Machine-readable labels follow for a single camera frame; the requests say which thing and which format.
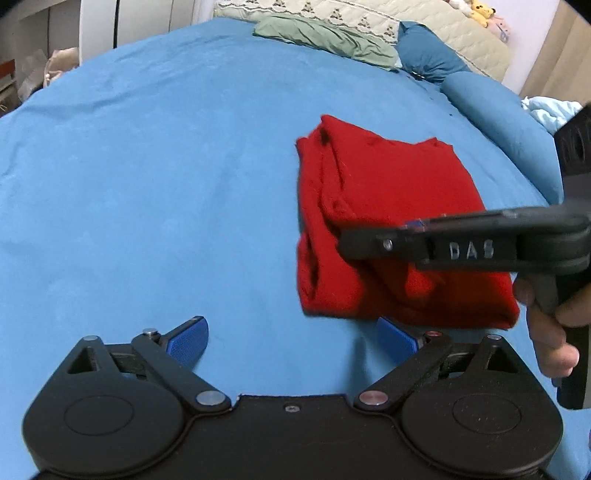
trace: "pillow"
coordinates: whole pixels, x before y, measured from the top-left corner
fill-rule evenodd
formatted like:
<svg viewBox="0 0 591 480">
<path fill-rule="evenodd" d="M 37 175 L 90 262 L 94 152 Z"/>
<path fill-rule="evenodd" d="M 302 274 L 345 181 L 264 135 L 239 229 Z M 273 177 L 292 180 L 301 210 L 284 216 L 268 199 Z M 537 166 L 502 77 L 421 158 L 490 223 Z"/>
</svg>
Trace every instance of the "pillow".
<svg viewBox="0 0 591 480">
<path fill-rule="evenodd" d="M 404 70 L 437 85 L 452 73 L 470 71 L 456 52 L 416 22 L 400 22 L 396 50 Z"/>
<path fill-rule="evenodd" d="M 323 20 L 291 14 L 270 15 L 256 25 L 253 35 L 318 48 L 386 70 L 402 67 L 395 48 L 384 40 Z"/>
<path fill-rule="evenodd" d="M 564 190 L 554 138 L 523 110 L 518 95 L 496 80 L 471 72 L 451 74 L 441 91 L 497 144 L 550 204 L 562 203 Z"/>
</svg>

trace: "finger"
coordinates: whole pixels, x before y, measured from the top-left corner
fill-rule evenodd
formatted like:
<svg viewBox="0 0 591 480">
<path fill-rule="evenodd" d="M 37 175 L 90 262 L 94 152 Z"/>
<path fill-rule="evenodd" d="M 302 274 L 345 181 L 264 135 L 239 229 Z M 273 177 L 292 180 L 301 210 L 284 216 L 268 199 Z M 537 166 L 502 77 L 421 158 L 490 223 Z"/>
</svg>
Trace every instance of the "finger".
<svg viewBox="0 0 591 480">
<path fill-rule="evenodd" d="M 513 282 L 513 295 L 519 303 L 526 307 L 530 307 L 535 302 L 534 287 L 522 277 L 517 277 Z"/>
<path fill-rule="evenodd" d="M 543 313 L 537 305 L 528 307 L 527 328 L 534 342 L 557 349 L 566 343 L 566 333 L 555 318 Z"/>
<path fill-rule="evenodd" d="M 546 377 L 568 377 L 579 363 L 579 351 L 568 343 L 560 348 L 551 348 L 544 343 L 534 342 L 534 350 L 540 371 Z"/>
<path fill-rule="evenodd" d="M 556 309 L 556 319 L 565 327 L 583 327 L 591 323 L 591 283 Z"/>
</svg>

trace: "red cloth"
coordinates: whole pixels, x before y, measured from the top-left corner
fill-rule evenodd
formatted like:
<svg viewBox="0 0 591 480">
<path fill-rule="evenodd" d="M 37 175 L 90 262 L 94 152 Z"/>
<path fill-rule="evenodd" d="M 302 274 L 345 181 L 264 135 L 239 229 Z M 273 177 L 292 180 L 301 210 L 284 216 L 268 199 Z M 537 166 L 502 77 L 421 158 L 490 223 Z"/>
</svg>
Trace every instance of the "red cloth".
<svg viewBox="0 0 591 480">
<path fill-rule="evenodd" d="M 513 327 L 519 309 L 506 273 L 419 272 L 393 257 L 346 262 L 339 230 L 400 226 L 417 218 L 483 211 L 470 174 L 450 145 L 384 138 L 325 115 L 297 143 L 305 224 L 297 283 L 306 313 L 392 316 L 454 328 Z"/>
</svg>

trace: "metal pin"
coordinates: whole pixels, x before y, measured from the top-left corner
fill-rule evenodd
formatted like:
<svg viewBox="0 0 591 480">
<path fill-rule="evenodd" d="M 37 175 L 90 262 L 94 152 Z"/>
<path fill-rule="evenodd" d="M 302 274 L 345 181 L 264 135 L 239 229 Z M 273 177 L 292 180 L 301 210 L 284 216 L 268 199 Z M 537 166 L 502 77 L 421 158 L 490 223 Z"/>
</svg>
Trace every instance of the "metal pin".
<svg viewBox="0 0 591 480">
<path fill-rule="evenodd" d="M 388 401 L 388 396 L 380 390 L 368 390 L 359 396 L 359 401 L 371 407 L 379 407 Z"/>
<path fill-rule="evenodd" d="M 195 400 L 197 400 L 197 403 L 206 407 L 215 407 L 216 405 L 222 404 L 226 400 L 226 396 L 217 390 L 206 390 L 197 395 Z"/>
</svg>

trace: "blue pillow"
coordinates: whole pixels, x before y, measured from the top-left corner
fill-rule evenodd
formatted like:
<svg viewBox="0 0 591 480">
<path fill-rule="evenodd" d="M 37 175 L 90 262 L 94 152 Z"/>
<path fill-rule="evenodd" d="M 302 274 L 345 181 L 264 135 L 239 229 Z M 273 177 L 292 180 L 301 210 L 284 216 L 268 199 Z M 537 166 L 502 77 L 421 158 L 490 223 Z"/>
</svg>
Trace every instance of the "blue pillow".
<svg viewBox="0 0 591 480">
<path fill-rule="evenodd" d="M 425 25 L 416 22 L 400 22 L 396 51 L 404 70 L 418 73 L 437 85 L 452 73 L 470 71 L 456 52 Z"/>
<path fill-rule="evenodd" d="M 564 190 L 554 138 L 523 110 L 518 95 L 473 72 L 453 73 L 441 91 L 497 144 L 550 204 L 562 203 Z"/>
</svg>

